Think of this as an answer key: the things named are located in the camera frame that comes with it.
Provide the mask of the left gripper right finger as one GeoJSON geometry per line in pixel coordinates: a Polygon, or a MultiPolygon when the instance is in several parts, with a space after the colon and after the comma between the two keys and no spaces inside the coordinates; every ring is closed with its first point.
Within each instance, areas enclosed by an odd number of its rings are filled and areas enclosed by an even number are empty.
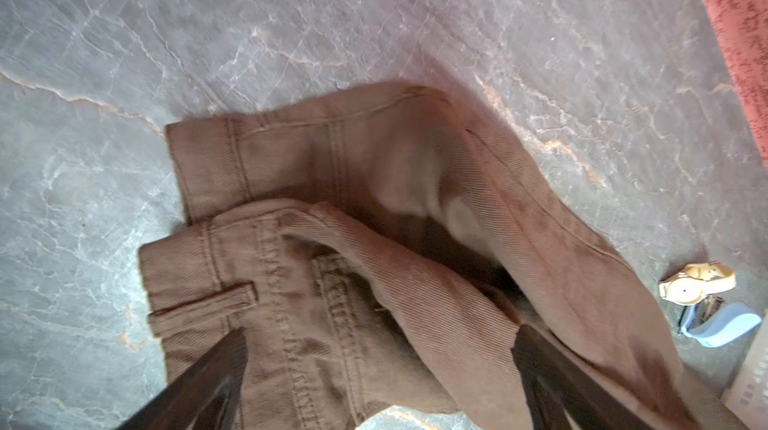
{"type": "Polygon", "coordinates": [[[519,329],[511,353],[535,430],[649,427],[534,327],[519,329]]]}

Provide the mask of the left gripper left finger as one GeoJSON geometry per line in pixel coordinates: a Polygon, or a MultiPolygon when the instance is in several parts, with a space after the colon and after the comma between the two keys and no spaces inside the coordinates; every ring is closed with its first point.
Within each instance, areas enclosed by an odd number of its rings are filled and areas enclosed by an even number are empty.
{"type": "Polygon", "coordinates": [[[231,429],[241,401],[248,350],[244,330],[229,332],[147,405],[123,430],[231,429]]]}

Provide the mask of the brown trousers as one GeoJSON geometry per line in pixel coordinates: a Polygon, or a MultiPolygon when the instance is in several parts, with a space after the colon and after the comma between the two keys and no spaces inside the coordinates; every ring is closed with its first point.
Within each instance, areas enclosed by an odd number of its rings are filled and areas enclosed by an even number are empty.
{"type": "Polygon", "coordinates": [[[240,429],[393,405],[528,429],[523,325],[656,429],[738,429],[631,266],[497,118],[409,82],[166,129],[186,228],[140,271],[170,379],[248,344],[240,429]]]}

